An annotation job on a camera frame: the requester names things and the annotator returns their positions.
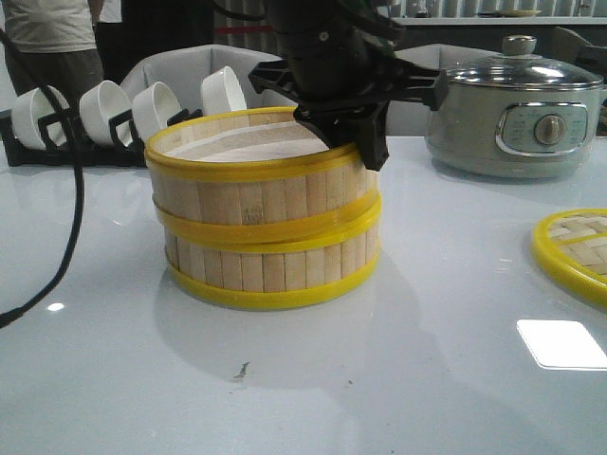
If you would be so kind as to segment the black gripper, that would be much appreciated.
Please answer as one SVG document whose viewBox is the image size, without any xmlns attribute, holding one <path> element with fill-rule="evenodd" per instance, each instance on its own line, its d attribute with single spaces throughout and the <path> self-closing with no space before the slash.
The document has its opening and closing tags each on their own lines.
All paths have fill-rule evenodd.
<svg viewBox="0 0 607 455">
<path fill-rule="evenodd" d="M 443 71 L 371 46 L 298 50 L 258 63 L 248 77 L 256 92 L 270 90 L 295 102 L 293 118 L 329 149 L 354 139 L 365 168 L 375 172 L 389 157 L 389 104 L 409 101 L 437 110 L 448 91 Z M 353 124 L 353 137 L 342 124 Z"/>
</svg>

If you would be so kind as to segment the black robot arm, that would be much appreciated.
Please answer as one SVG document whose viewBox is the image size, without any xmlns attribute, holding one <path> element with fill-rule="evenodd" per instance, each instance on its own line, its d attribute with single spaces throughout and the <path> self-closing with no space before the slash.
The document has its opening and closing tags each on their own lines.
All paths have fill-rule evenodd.
<svg viewBox="0 0 607 455">
<path fill-rule="evenodd" d="M 436 111 L 448 94 L 445 72 L 395 55 L 393 43 L 405 28 L 369 1 L 266 1 L 264 8 L 281 58 L 252 69 L 254 90 L 295 102 L 294 119 L 328 147 L 355 143 L 371 171 L 389 156 L 390 102 Z"/>
</svg>

